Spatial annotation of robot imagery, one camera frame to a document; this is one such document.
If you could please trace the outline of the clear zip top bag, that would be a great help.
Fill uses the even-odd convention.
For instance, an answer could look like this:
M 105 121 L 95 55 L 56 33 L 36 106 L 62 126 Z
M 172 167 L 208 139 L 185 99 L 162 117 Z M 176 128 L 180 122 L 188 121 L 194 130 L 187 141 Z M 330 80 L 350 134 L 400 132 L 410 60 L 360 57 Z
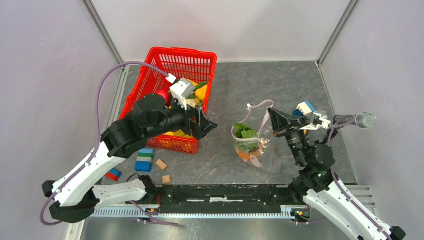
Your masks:
M 268 173 L 281 170 L 282 160 L 275 151 L 275 141 L 269 108 L 271 99 L 246 105 L 247 115 L 231 128 L 234 148 L 245 163 Z

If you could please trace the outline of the green leafy vegetable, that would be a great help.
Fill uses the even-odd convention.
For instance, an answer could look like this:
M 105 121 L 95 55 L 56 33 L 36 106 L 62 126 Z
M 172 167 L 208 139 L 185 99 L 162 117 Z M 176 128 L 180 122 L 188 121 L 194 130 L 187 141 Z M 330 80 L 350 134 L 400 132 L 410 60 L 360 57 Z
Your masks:
M 244 152 L 254 152 L 260 149 L 260 140 L 258 139 L 256 130 L 243 123 L 236 123 L 233 128 L 233 136 L 237 149 Z

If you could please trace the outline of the brown orange hot dog bun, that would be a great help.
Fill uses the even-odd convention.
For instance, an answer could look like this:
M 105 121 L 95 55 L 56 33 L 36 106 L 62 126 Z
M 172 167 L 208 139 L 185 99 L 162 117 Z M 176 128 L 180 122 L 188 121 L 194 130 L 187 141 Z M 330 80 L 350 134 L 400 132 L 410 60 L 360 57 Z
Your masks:
M 236 153 L 244 162 L 258 162 L 262 152 L 259 149 L 253 152 L 244 152 L 242 150 L 236 149 Z

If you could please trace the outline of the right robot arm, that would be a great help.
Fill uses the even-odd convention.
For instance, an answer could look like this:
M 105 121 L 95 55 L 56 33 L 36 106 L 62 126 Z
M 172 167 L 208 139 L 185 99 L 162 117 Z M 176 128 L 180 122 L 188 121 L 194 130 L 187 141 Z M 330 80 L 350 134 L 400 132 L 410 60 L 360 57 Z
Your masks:
M 330 147 L 337 130 L 349 125 L 361 129 L 375 126 L 368 112 L 336 115 L 329 120 L 320 112 L 294 116 L 268 108 L 273 135 L 284 137 L 297 166 L 302 170 L 289 185 L 289 199 L 319 211 L 351 240 L 403 240 L 406 232 L 390 226 L 367 209 L 332 170 L 336 163 Z

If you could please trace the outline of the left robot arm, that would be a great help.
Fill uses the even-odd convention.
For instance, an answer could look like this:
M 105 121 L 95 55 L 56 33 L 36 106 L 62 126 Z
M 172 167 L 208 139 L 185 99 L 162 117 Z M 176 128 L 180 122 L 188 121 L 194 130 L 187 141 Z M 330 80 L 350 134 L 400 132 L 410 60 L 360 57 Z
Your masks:
M 71 172 L 42 184 L 47 198 L 42 210 L 49 211 L 52 224 L 57 225 L 78 223 L 96 210 L 115 204 L 140 200 L 151 204 L 157 198 L 157 190 L 147 176 L 114 185 L 100 185 L 99 180 L 144 149 L 152 138 L 182 130 L 200 140 L 217 126 L 206 118 L 200 106 L 181 106 L 173 100 L 171 107 L 167 107 L 161 95 L 147 94 L 100 135 L 97 146 Z

